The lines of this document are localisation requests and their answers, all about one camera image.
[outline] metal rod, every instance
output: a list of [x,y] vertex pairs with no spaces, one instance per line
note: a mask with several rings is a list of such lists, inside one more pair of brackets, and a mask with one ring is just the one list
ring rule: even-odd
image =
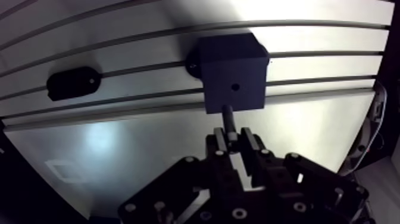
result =
[[229,143],[238,140],[238,134],[236,133],[235,120],[233,119],[233,109],[230,105],[224,105],[222,107],[222,119],[224,122],[225,133],[228,137]]

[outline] screw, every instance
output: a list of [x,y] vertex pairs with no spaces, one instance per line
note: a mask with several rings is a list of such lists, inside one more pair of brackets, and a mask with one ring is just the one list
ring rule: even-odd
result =
[[297,154],[297,153],[291,153],[290,154],[293,158],[299,158],[299,154]]
[[305,211],[307,210],[307,206],[303,202],[296,202],[293,205],[293,208],[296,211],[301,212],[301,213],[305,213]]
[[232,211],[232,216],[235,219],[245,219],[247,217],[247,211],[242,208],[236,208]]
[[215,154],[216,154],[216,155],[219,155],[219,156],[221,156],[221,155],[223,155],[223,154],[224,154],[224,152],[223,152],[223,151],[221,151],[221,150],[218,150],[218,151],[216,151],[216,152],[215,152]]
[[188,163],[191,163],[191,162],[193,162],[193,161],[195,161],[195,159],[193,158],[193,157],[186,157],[185,158],[185,160],[188,162]]
[[125,206],[125,210],[126,210],[127,212],[133,212],[133,211],[136,210],[136,205],[134,205],[134,204],[127,204],[127,205]]
[[163,208],[165,208],[165,203],[164,203],[163,201],[157,201],[157,202],[154,204],[154,208],[155,208],[157,211],[161,211]]
[[208,211],[203,211],[200,213],[200,219],[203,221],[209,221],[212,218],[212,214]]
[[357,190],[359,193],[361,193],[361,194],[363,194],[363,193],[365,192],[365,189],[364,189],[363,187],[361,187],[361,186],[358,186],[358,187],[356,188],[356,190]]

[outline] hole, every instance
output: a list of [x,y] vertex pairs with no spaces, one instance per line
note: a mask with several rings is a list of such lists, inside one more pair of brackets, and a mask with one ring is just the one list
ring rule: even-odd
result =
[[231,86],[231,88],[232,88],[232,90],[233,91],[238,91],[239,89],[240,89],[240,86],[239,86],[239,84],[237,84],[237,83],[235,83],[235,84],[233,84],[232,86]]
[[306,206],[304,203],[302,203],[302,202],[296,202],[296,203],[293,205],[293,208],[294,208],[296,211],[300,212],[300,213],[305,213],[305,211],[307,210],[307,206]]
[[302,173],[299,173],[299,176],[297,177],[297,183],[301,183],[301,182],[303,182],[303,174]]
[[242,208],[237,208],[232,211],[232,216],[235,219],[245,219],[247,217],[247,211]]

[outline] black oval mount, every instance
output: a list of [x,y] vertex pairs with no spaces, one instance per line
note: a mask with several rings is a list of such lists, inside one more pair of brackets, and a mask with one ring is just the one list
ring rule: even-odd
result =
[[200,52],[196,45],[185,60],[186,71],[196,79],[201,80]]
[[53,74],[47,80],[48,96],[53,101],[82,97],[97,91],[102,75],[91,67],[80,67]]

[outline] cable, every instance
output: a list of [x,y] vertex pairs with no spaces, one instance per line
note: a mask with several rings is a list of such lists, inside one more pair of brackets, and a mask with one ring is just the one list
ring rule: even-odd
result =
[[373,136],[372,136],[370,142],[368,143],[367,147],[365,148],[364,152],[362,153],[362,155],[361,155],[360,159],[358,160],[357,164],[354,166],[353,169],[348,170],[348,171],[345,172],[342,176],[347,176],[347,175],[349,175],[350,173],[354,172],[354,171],[358,168],[358,166],[359,166],[359,165],[361,164],[361,162],[363,161],[365,155],[366,155],[367,152],[369,151],[369,149],[370,149],[372,143],[374,142],[375,137],[378,135],[380,127],[382,126],[383,118],[384,118],[384,116],[385,116],[386,103],[387,103],[387,101],[388,101],[388,93],[386,92],[385,87],[383,87],[383,85],[382,85],[378,80],[376,80],[376,82],[379,84],[380,87],[382,87],[382,90],[383,90],[382,116],[381,116],[381,118],[380,118],[378,127],[376,128],[376,130],[375,130],[375,132],[374,132],[374,134],[373,134]]

